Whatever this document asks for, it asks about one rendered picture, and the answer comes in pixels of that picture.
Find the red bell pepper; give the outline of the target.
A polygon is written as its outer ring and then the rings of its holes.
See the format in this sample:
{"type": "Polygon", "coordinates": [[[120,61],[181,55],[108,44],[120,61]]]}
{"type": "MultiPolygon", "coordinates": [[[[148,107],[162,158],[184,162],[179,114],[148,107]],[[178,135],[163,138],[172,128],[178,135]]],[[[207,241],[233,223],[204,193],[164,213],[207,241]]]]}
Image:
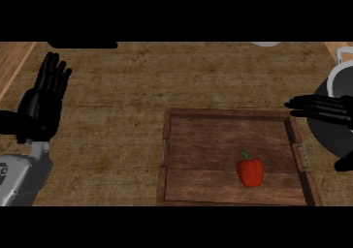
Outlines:
{"type": "Polygon", "coordinates": [[[241,150],[243,159],[237,162],[237,175],[244,188],[259,187],[264,179],[264,166],[258,158],[250,158],[241,150]]]}

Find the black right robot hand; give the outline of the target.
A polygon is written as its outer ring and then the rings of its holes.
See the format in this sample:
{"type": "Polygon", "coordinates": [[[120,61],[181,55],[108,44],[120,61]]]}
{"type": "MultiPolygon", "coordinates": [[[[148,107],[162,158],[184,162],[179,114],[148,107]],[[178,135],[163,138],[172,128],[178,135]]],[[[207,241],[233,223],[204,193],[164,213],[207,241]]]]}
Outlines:
{"type": "MultiPolygon", "coordinates": [[[[308,117],[341,125],[353,131],[353,96],[333,98],[320,95],[293,97],[284,107],[293,117],[308,117]]],[[[336,171],[353,171],[353,151],[335,162],[336,171]]]]}

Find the brown woven placemat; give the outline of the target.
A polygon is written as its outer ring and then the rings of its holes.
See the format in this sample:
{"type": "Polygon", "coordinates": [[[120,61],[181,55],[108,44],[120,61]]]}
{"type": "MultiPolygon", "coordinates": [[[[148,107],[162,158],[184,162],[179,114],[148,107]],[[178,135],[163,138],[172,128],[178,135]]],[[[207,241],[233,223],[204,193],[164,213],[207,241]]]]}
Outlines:
{"type": "MultiPolygon", "coordinates": [[[[42,205],[154,205],[164,111],[284,111],[315,91],[333,60],[320,43],[125,43],[67,49],[71,67],[53,170],[42,205]]],[[[295,118],[321,205],[353,205],[353,171],[333,169],[307,122],[295,118]]]]}

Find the black flat object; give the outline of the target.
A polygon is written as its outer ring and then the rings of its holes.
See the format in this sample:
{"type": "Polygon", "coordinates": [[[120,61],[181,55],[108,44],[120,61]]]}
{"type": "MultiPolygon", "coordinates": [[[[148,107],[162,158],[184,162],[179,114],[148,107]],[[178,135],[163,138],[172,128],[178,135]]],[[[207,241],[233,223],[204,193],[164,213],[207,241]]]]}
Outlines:
{"type": "Polygon", "coordinates": [[[53,48],[117,48],[117,42],[64,42],[51,41],[48,42],[53,48]]]}

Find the brown wooden tray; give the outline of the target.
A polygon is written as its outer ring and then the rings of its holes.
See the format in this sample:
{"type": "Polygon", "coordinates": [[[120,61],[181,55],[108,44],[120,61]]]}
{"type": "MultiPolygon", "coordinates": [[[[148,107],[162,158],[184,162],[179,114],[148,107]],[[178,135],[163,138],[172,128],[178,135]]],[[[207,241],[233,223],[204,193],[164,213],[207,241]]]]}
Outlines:
{"type": "Polygon", "coordinates": [[[162,132],[159,205],[304,205],[321,198],[293,117],[284,111],[169,108],[162,132]],[[237,162],[262,161],[246,188],[237,162]]]}

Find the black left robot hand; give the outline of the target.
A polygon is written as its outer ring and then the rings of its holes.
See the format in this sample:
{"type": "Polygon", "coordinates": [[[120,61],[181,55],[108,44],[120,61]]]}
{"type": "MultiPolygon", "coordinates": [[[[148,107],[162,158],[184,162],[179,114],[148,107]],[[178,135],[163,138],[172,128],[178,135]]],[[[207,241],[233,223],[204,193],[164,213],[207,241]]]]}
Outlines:
{"type": "Polygon", "coordinates": [[[15,135],[18,143],[49,141],[56,134],[70,74],[71,68],[59,60],[59,54],[49,52],[18,111],[0,110],[0,135],[15,135]]]}

